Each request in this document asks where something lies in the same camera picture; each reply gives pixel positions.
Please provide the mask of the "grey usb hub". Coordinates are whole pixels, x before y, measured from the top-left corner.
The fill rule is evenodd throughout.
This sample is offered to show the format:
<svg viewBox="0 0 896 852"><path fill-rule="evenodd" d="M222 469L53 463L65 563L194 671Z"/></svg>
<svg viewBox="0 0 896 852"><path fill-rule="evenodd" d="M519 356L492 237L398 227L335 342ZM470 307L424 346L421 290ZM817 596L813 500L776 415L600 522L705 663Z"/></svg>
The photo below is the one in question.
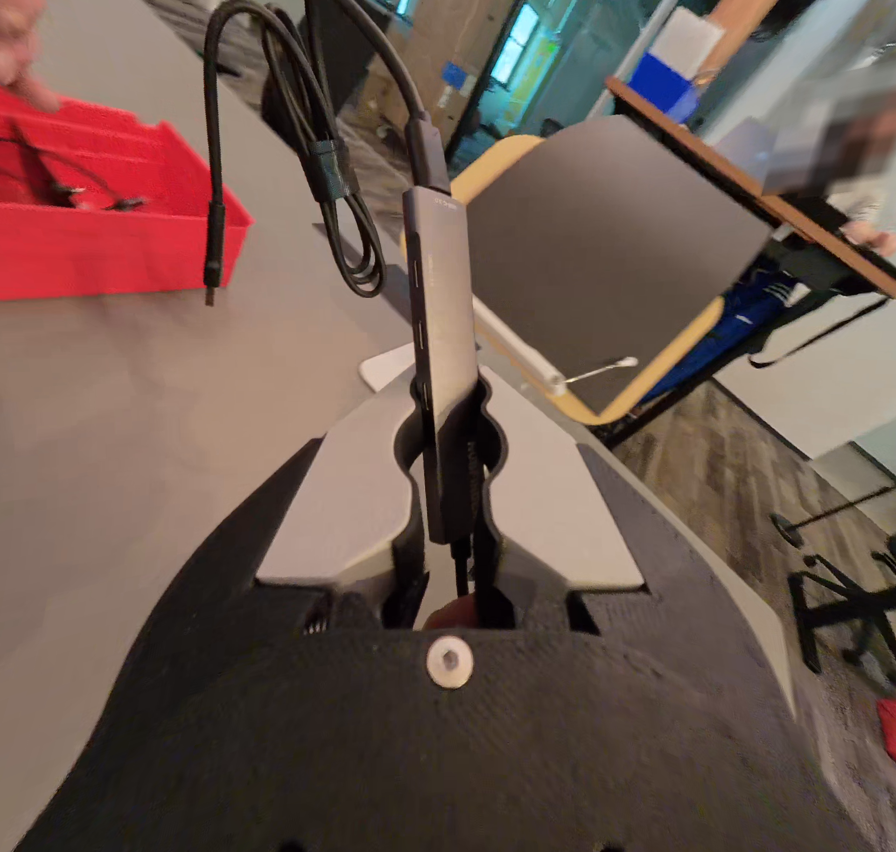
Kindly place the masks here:
<svg viewBox="0 0 896 852"><path fill-rule="evenodd" d="M466 208L414 186L402 197L429 536L472 534L481 478L478 363Z"/></svg>

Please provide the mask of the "white box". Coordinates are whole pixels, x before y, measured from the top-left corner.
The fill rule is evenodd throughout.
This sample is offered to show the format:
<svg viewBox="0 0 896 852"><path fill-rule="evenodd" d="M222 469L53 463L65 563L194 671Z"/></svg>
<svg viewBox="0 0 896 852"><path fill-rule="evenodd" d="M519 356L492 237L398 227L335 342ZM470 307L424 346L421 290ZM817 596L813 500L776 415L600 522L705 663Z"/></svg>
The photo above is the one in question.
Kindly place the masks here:
<svg viewBox="0 0 896 852"><path fill-rule="evenodd" d="M680 77L692 81L725 32L711 20L678 6L667 18L648 53Z"/></svg>

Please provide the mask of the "blue box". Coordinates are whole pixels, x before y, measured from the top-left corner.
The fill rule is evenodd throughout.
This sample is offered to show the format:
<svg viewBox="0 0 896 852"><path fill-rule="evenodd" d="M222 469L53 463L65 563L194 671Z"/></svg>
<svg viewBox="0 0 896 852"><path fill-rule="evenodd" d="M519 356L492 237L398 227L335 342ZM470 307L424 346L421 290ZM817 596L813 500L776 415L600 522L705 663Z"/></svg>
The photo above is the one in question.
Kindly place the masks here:
<svg viewBox="0 0 896 852"><path fill-rule="evenodd" d="M687 124L700 106L700 87L649 51L642 55L627 85L680 125Z"/></svg>

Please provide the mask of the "dark board with wooden rim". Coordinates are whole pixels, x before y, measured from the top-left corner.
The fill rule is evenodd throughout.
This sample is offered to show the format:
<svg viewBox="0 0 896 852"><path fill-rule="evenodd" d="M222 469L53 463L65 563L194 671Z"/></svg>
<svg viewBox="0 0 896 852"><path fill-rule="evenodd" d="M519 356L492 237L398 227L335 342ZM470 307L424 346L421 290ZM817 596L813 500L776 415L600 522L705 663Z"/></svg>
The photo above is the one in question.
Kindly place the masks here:
<svg viewBox="0 0 896 852"><path fill-rule="evenodd" d="M420 187L449 195L428 180ZM467 213L473 307L478 299L566 377L638 358L563 396L535 380L589 427L629 413L693 349L770 237L764 220L619 116L496 144L452 190Z"/></svg>

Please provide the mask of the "red plastic bin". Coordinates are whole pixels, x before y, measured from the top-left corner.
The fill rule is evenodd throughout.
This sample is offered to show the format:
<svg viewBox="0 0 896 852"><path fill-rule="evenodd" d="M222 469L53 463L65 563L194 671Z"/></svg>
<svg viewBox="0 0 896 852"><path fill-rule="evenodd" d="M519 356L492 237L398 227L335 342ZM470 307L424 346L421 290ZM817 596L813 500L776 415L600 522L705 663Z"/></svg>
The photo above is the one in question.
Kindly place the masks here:
<svg viewBox="0 0 896 852"><path fill-rule="evenodd" d="M1 300L203 287L209 167L168 122L1 97Z"/></svg>

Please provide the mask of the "person's right hand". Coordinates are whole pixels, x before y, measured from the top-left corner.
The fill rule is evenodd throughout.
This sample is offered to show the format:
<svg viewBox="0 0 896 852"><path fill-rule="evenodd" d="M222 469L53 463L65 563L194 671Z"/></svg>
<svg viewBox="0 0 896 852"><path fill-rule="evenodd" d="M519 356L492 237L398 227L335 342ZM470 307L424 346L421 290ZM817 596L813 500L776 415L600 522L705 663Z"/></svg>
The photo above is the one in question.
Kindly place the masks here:
<svg viewBox="0 0 896 852"><path fill-rule="evenodd" d="M475 593L458 597L434 611L423 624L423 631L473 630L480 625Z"/></svg>

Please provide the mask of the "stack of cardboard boxes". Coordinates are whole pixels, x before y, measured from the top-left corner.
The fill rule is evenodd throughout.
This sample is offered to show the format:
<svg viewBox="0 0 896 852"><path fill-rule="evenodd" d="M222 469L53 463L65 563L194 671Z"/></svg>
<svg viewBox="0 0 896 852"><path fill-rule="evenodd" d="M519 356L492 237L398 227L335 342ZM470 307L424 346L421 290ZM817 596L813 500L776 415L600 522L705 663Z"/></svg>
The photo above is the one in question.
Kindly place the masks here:
<svg viewBox="0 0 896 852"><path fill-rule="evenodd" d="M410 25L387 37L447 145L516 0L418 0Z"/></svg>

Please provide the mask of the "person's left hand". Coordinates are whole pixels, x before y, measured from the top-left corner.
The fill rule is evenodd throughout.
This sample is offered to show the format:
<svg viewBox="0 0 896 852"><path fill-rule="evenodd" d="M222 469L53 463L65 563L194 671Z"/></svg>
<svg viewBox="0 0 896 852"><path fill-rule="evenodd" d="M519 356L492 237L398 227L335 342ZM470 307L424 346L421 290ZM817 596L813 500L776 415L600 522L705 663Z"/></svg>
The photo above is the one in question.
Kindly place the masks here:
<svg viewBox="0 0 896 852"><path fill-rule="evenodd" d="M32 70L45 4L45 0L1 0L1 86L29 106L53 113L60 107L59 99Z"/></svg>

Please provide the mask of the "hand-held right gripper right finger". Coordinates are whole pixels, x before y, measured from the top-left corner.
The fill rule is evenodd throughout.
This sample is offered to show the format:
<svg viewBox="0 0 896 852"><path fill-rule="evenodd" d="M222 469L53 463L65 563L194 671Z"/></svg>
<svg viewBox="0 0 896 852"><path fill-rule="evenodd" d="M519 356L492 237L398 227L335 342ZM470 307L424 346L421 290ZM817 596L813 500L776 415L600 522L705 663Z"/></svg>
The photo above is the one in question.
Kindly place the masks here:
<svg viewBox="0 0 896 852"><path fill-rule="evenodd" d="M499 438L483 498L497 539L497 589L506 597L642 589L642 572L574 438L501 377L483 381L484 417Z"/></svg>

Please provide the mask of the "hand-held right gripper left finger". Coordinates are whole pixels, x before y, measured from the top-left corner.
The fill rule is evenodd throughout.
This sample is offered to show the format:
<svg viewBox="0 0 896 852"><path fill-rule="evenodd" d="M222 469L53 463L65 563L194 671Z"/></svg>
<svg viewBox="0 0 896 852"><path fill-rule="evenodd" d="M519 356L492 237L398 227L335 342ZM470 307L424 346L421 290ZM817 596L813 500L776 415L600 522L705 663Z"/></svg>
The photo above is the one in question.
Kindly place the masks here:
<svg viewBox="0 0 896 852"><path fill-rule="evenodd" d="M420 455L411 382L396 377L326 433L258 567L260 583L391 594L425 576L409 476Z"/></svg>

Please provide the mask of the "blue fabric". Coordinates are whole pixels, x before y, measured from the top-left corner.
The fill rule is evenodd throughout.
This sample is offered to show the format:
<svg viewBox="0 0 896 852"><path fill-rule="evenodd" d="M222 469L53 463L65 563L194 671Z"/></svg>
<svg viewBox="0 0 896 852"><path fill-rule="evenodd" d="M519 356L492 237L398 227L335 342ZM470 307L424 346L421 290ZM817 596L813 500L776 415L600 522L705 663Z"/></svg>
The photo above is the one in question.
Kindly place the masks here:
<svg viewBox="0 0 896 852"><path fill-rule="evenodd" d="M722 315L711 330L642 398L657 399L698 386L742 354L758 353L779 327L800 319L839 295L835 288L809 289L794 298L802 282L777 268L753 268L725 293Z"/></svg>

